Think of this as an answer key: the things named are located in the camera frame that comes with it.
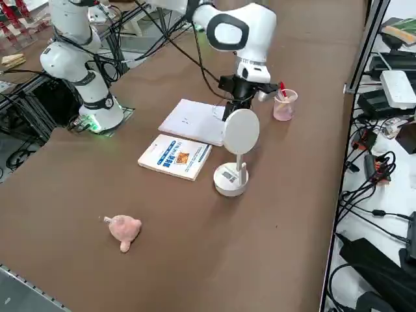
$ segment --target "notebook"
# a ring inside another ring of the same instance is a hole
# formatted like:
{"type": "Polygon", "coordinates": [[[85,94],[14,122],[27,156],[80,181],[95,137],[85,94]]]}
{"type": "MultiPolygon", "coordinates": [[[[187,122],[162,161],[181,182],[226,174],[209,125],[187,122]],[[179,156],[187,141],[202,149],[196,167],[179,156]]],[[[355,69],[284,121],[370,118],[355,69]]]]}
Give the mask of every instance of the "notebook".
{"type": "Polygon", "coordinates": [[[159,130],[200,142],[222,146],[224,106],[182,99],[159,130]]]}

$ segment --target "white power strip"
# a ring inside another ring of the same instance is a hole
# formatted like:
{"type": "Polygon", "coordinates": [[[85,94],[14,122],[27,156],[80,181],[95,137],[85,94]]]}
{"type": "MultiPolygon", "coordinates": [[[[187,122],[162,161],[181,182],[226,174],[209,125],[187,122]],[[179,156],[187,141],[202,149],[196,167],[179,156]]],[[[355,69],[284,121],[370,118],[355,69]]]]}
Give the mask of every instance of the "white power strip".
{"type": "Polygon", "coordinates": [[[385,70],[380,76],[385,96],[395,109],[414,109],[416,95],[402,70],[385,70]]]}

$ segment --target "gray floor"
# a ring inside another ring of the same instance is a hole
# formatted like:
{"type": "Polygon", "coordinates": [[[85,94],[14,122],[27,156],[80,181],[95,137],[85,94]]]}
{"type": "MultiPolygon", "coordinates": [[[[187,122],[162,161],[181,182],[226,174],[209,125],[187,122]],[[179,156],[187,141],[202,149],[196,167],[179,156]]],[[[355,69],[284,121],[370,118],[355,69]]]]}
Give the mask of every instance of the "gray floor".
{"type": "Polygon", "coordinates": [[[0,312],[62,312],[38,291],[0,270],[0,312]]]}

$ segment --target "pink plush toy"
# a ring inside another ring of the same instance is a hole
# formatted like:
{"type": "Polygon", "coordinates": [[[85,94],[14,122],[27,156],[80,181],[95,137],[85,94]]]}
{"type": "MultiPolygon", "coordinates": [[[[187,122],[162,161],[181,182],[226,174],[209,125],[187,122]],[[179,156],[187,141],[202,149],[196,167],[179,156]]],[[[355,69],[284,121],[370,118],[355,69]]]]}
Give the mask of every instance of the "pink plush toy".
{"type": "Polygon", "coordinates": [[[130,216],[123,215],[115,216],[113,218],[106,216],[104,217],[104,222],[109,224],[112,236],[122,242],[120,250],[122,252],[128,252],[131,242],[134,241],[138,232],[140,232],[142,222],[130,216]]]}

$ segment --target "clear cup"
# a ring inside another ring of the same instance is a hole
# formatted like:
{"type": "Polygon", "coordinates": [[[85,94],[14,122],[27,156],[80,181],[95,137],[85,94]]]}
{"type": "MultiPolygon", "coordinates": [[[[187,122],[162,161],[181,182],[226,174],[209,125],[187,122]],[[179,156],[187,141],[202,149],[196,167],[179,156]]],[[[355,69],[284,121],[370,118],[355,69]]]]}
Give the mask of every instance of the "clear cup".
{"type": "Polygon", "coordinates": [[[298,99],[298,94],[291,89],[283,89],[286,97],[281,92],[274,97],[273,117],[281,122],[287,122],[294,116],[294,102],[298,99]]]}

